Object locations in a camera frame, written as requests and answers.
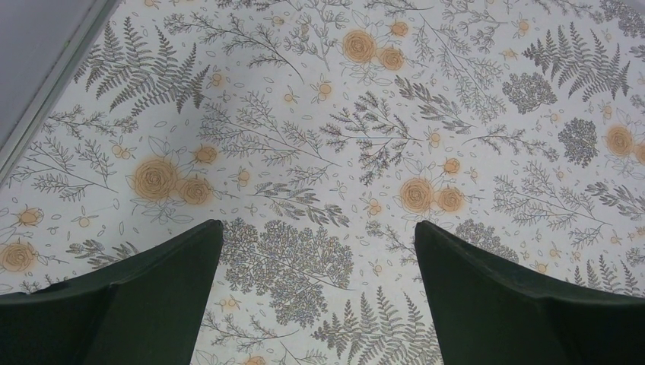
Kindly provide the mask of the floral table mat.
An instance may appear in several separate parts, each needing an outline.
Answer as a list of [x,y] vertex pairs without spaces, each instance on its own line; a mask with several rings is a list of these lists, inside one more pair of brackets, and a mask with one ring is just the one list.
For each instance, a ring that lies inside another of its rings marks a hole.
[[644,294],[644,18],[621,1],[123,1],[1,191],[1,292],[207,219],[193,364],[440,364],[430,221]]

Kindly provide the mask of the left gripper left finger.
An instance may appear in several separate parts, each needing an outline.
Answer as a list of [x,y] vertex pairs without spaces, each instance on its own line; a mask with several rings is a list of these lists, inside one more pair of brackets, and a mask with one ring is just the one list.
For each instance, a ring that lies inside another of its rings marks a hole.
[[223,246],[205,221],[31,294],[1,297],[3,364],[188,364]]

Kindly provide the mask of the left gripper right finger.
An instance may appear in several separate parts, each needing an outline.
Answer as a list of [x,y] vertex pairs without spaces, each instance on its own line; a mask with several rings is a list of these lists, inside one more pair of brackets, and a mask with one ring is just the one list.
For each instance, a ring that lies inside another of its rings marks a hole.
[[644,301],[529,270],[422,221],[415,252],[446,364],[642,364]]

